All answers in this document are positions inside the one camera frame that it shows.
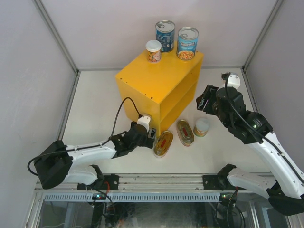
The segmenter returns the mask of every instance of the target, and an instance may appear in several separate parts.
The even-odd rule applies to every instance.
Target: white tabletop
[[[203,93],[207,84],[222,85],[221,74],[227,71],[240,76],[238,91],[243,94],[247,109],[252,111],[240,69],[202,69],[194,99],[177,120],[186,119],[193,128],[196,119],[208,117],[211,125],[205,137],[195,136],[194,143],[185,147],[178,138],[175,122],[169,129],[173,133],[173,141],[163,158],[156,158],[152,149],[138,147],[127,156],[98,160],[94,164],[99,165],[103,173],[216,173],[228,163],[248,172],[269,172],[261,159],[230,134],[216,116],[196,110],[195,98]],[[64,144],[95,143],[109,137],[121,103],[114,78],[117,72],[81,72],[63,136]],[[128,131],[130,124],[131,120],[121,109],[114,134]]]

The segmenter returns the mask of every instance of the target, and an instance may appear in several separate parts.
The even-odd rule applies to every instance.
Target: plastic jar
[[[209,120],[206,117],[202,117],[196,121],[193,133],[198,137],[204,137],[209,128]]]
[[[148,51],[148,61],[151,63],[157,63],[161,59],[162,44],[157,40],[150,40],[146,44]]]

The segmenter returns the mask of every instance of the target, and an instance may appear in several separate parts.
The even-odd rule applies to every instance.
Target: yellow cabinet
[[[141,114],[152,117],[150,126],[157,136],[167,130],[194,97],[204,54],[195,53],[192,60],[176,56],[176,44],[170,53],[162,53],[158,63],[147,60],[147,51],[121,70],[115,77],[122,99],[132,98]],[[130,100],[124,102],[127,116],[137,121]]]

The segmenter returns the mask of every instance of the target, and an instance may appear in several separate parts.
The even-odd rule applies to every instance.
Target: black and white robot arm
[[[206,87],[196,99],[197,109],[216,115],[230,133],[258,154],[274,178],[247,173],[228,164],[218,173],[220,185],[225,189],[231,184],[259,194],[284,215],[304,212],[303,172],[284,150],[265,117],[246,110],[243,96],[237,91],[237,74],[228,72],[222,79],[222,87]]]
[[[150,121],[150,116],[143,115],[137,122],[131,123],[129,131],[114,135],[104,142],[80,146],[64,145],[62,141],[53,142],[43,153],[32,159],[42,188],[50,189],[61,183],[83,183],[98,188],[104,180],[99,167],[90,165],[88,171],[77,170],[77,167],[94,164],[99,159],[125,156],[137,146],[152,148],[156,130],[149,128]]]

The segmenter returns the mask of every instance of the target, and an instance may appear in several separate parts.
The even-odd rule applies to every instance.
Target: progresso soup can
[[[192,27],[183,27],[177,36],[176,55],[181,60],[190,60],[195,56],[199,32]]]
[[[156,23],[156,40],[161,43],[162,52],[170,52],[174,47],[175,24],[170,20],[161,20]]]

